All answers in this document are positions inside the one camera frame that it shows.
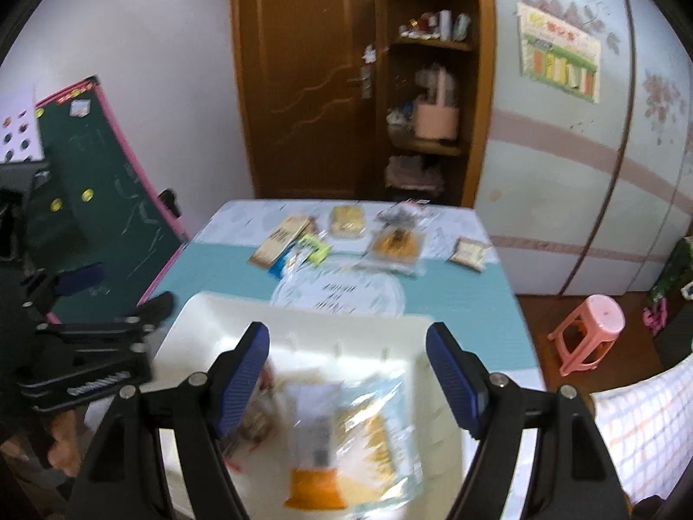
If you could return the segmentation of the nut mix clear packet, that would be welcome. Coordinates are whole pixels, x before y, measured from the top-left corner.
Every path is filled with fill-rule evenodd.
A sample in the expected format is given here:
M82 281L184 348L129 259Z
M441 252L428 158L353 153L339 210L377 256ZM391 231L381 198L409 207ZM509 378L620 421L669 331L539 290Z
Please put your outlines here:
M232 429L220 444L223 459L234 467L240 467L244 458L270 438L277 424L275 386L257 386L240 425Z

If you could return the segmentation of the large clear bag yellow wafers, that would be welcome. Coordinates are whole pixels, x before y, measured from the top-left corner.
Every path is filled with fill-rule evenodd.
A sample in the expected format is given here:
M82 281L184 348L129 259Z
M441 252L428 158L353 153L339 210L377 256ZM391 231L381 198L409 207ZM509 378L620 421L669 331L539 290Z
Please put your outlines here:
M292 380L282 390L288 434L289 383L340 384L336 418L337 474L345 510L304 512L328 519L397 519L423 490L423 473L402 377Z

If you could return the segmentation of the beige long cracker packet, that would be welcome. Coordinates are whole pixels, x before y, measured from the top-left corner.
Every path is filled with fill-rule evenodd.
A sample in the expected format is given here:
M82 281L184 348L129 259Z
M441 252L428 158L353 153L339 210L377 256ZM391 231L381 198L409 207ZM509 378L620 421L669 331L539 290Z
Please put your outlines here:
M284 218L250 256L249 262L256 267L270 269L283 252L298 240L309 223L308 216L292 215Z

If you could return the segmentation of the small beige biscuit packet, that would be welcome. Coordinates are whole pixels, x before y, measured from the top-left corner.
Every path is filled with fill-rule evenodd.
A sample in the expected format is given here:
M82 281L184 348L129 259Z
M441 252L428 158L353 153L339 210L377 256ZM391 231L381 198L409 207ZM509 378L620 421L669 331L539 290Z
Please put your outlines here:
M479 240L471 240L471 238L459 237L447 260L471 269L476 273L483 273L486 265L486 255L490 250L490 244L479 242Z

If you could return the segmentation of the orange cracker clear packet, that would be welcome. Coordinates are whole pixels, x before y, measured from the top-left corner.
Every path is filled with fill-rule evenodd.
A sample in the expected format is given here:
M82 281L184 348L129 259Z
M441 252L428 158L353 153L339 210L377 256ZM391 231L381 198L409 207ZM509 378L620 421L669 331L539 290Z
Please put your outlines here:
M424 240L423 232L416 229L388 225L373 237L363 262L373 268L416 275L422 272Z

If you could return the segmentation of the orange white long packet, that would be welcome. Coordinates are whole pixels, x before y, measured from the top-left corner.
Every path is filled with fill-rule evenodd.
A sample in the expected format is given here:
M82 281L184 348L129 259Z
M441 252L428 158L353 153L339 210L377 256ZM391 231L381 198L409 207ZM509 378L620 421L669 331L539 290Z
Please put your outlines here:
M289 495L284 506L304 512L345 510L337 474L336 418L340 384L289 383Z

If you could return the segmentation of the white plastic tray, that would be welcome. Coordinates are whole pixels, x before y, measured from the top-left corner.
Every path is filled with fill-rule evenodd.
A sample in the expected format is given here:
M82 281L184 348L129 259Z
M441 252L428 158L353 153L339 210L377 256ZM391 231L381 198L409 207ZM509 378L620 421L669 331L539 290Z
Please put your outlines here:
M73 519L442 519L470 474L430 319L202 292L116 392Z

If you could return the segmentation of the blue white small packet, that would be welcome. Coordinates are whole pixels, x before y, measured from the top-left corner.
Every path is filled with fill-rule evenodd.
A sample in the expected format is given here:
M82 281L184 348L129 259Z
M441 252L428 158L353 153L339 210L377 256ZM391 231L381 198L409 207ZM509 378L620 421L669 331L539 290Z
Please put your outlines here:
M270 276L276 278L276 280L283 280L283 278L290 276L294 271L299 269L303 261L304 257L299 247L289 248L272 263L268 273Z

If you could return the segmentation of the pink plastic stool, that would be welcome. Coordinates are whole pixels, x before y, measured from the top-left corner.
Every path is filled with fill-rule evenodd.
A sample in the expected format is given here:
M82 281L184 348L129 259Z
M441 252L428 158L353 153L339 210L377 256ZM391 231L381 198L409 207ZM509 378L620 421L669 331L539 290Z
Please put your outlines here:
M625 315L615 299L606 295L586 297L547 336L557 350L561 377L597 369L625 329L625 324ZM570 349L566 341L566 333L571 329L580 334L574 349Z

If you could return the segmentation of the green small snack packet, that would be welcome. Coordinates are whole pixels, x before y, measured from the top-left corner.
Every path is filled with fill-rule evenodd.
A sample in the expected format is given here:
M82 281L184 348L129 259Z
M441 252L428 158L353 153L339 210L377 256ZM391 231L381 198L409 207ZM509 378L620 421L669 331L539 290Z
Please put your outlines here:
M301 260L314 267L319 267L329 257L332 250L330 244L314 234L304 234L298 241L298 248Z

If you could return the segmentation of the yellow cake in clear wrap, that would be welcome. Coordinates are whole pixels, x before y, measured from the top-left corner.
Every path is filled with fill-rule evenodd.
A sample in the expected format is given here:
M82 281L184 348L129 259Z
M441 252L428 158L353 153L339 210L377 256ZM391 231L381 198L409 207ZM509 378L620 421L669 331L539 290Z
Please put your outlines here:
M358 240L366 230L365 213L359 205L337 205L330 214L330 235L342 240Z

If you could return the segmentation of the silver crumpled snack wrapper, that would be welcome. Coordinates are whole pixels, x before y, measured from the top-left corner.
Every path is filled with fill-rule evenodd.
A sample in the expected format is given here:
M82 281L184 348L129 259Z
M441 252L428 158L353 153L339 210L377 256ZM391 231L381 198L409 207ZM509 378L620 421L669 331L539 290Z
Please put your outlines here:
M424 228L436 217L429 203L407 200L391 205L377 215L384 225L397 228Z

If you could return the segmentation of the checked white bedsheet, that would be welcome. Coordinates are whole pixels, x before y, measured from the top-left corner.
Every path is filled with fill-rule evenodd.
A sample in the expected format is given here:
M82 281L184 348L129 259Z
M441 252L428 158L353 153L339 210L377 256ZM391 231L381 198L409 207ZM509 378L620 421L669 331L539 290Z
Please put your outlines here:
M636 504L666 499L692 459L693 361L591 396L622 489Z

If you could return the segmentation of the pink basket on shelf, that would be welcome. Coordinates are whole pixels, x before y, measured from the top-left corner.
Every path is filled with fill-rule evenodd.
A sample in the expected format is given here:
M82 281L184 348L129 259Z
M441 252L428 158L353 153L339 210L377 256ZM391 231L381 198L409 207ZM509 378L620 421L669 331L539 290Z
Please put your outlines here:
M418 71L415 83L423 94L414 103L415 135L428 141L455 141L459 107L455 78L442 66Z

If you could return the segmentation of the green chalkboard pink frame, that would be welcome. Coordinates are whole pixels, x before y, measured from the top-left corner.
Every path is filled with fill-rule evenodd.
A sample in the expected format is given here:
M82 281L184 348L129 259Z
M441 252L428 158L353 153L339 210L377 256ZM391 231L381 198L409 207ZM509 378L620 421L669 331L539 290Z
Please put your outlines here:
M145 301L181 254L185 229L161 201L95 76L39 103L49 162L29 206L34 264L63 273L96 264L104 278L62 297L60 322L103 322Z

